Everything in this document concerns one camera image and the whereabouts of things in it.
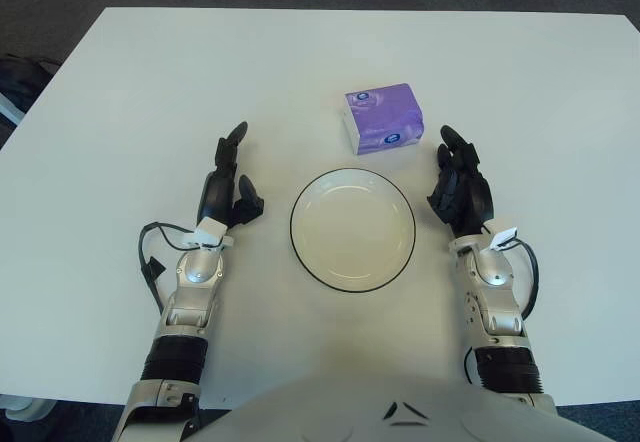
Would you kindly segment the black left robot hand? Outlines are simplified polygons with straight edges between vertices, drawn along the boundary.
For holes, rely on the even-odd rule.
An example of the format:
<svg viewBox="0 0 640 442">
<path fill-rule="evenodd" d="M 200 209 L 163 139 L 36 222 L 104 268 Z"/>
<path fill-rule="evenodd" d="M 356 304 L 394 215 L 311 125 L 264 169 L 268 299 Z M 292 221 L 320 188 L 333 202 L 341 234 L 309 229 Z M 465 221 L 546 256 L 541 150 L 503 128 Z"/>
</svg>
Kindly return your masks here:
<svg viewBox="0 0 640 442">
<path fill-rule="evenodd" d="M 215 168 L 205 179 L 197 223 L 210 218 L 231 229 L 263 214 L 264 200 L 257 194 L 249 177 L 241 175 L 239 181 L 235 181 L 238 147 L 247 131 L 248 123 L 243 121 L 227 137 L 219 139 L 214 158 Z"/>
</svg>

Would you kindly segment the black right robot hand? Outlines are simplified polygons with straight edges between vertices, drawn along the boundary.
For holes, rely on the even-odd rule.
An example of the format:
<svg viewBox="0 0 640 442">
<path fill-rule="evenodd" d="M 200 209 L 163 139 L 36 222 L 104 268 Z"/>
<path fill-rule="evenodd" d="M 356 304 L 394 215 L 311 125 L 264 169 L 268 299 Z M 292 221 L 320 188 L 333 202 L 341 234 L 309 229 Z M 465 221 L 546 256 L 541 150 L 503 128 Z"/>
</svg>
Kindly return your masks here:
<svg viewBox="0 0 640 442">
<path fill-rule="evenodd" d="M 448 125 L 441 127 L 440 135 L 439 175 L 427 201 L 455 238 L 481 234 L 494 217 L 494 207 L 489 183 L 478 169 L 476 149 Z"/>
</svg>

